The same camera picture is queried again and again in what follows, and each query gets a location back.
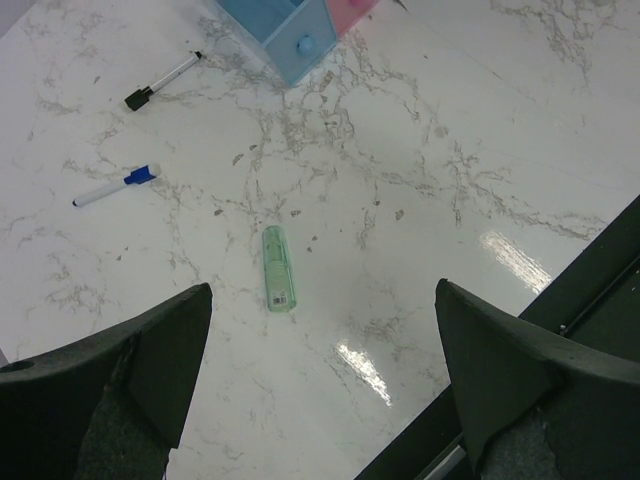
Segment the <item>pink plastic bin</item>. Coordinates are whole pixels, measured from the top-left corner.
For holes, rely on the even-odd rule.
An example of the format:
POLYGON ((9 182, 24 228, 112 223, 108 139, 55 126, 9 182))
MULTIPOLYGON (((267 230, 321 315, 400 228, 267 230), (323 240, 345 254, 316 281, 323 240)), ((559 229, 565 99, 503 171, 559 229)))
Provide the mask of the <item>pink plastic bin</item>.
POLYGON ((339 37, 344 36, 377 3, 378 0, 327 0, 329 13, 337 35, 339 37))

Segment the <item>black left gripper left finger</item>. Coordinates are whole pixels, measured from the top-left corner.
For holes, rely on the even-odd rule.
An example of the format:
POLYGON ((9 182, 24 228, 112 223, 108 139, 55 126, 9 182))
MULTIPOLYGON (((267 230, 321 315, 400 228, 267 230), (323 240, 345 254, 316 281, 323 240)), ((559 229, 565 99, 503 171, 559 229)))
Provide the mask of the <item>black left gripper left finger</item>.
POLYGON ((1 369, 4 479, 162 479, 188 416, 209 284, 1 369))

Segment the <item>black whiteboard marker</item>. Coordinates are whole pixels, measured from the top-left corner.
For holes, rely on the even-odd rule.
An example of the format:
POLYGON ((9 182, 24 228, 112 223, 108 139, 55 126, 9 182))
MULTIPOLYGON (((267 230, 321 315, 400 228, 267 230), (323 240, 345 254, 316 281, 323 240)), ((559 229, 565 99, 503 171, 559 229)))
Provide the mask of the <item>black whiteboard marker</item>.
POLYGON ((147 85, 144 88, 137 89, 125 98, 124 103, 131 111, 137 111, 144 105, 146 105, 150 98, 155 95, 159 90, 163 89, 169 83, 177 79, 184 74, 187 70, 197 64, 204 55, 201 51, 194 51, 190 54, 189 58, 171 71, 162 76, 159 80, 147 85))

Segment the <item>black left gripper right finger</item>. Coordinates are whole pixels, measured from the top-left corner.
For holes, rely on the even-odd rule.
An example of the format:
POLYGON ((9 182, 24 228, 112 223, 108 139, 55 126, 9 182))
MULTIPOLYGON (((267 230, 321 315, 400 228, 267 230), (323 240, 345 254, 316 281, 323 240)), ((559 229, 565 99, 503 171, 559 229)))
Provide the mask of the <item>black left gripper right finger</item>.
POLYGON ((637 362, 514 317, 446 279, 435 307, 475 474, 638 478, 637 362))

